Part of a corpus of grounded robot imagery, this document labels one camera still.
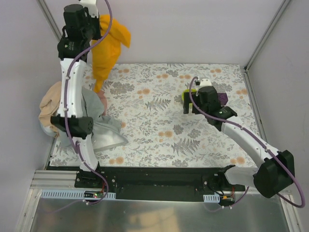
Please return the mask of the grey cloth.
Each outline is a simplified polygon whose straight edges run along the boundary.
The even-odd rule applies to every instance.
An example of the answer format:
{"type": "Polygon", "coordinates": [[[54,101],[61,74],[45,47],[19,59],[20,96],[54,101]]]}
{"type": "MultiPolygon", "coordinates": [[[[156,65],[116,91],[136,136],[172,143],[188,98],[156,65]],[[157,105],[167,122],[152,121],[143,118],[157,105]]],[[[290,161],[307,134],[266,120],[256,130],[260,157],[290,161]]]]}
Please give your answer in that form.
{"type": "Polygon", "coordinates": [[[103,116],[104,106],[97,93],[82,88],[82,111],[94,121],[92,145],[95,152],[102,152],[118,146],[124,146],[128,140],[121,135],[122,122],[110,115],[103,116]]]}

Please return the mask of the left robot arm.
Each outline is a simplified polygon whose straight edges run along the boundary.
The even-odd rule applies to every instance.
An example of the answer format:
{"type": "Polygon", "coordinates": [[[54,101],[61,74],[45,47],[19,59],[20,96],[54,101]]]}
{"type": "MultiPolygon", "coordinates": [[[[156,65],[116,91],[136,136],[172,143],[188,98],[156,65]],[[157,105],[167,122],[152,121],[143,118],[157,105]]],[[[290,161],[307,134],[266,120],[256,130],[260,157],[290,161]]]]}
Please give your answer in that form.
{"type": "Polygon", "coordinates": [[[94,121],[83,115],[82,77],[92,39],[101,38],[99,13],[94,0],[82,0],[64,8],[65,26],[57,45],[62,71],[60,104],[51,123],[67,134],[80,158],[80,170],[97,169],[91,134],[94,121]]]}

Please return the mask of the orange cloth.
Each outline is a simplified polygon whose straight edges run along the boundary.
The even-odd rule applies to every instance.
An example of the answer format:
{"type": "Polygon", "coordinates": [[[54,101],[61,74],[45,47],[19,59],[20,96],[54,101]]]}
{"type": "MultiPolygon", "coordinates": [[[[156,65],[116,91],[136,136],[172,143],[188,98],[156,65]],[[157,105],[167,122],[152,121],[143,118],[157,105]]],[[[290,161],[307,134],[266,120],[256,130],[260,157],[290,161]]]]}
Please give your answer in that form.
{"type": "Polygon", "coordinates": [[[121,55],[121,45],[129,48],[131,33],[117,20],[112,20],[112,27],[107,36],[92,49],[93,77],[96,81],[94,92],[100,92],[103,83],[121,55]]]}

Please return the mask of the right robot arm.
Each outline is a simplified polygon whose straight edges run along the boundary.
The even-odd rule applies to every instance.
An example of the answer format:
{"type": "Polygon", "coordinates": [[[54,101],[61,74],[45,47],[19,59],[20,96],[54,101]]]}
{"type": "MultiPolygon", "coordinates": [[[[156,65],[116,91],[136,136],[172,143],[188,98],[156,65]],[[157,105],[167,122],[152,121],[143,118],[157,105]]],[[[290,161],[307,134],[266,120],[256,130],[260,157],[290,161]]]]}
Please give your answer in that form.
{"type": "Polygon", "coordinates": [[[184,114],[201,114],[234,142],[236,142],[256,165],[256,169],[227,168],[223,175],[229,184],[254,187],[271,198],[296,183],[295,162],[291,152],[279,151],[244,126],[237,113],[222,105],[219,94],[212,85],[200,85],[183,93],[184,114]]]}

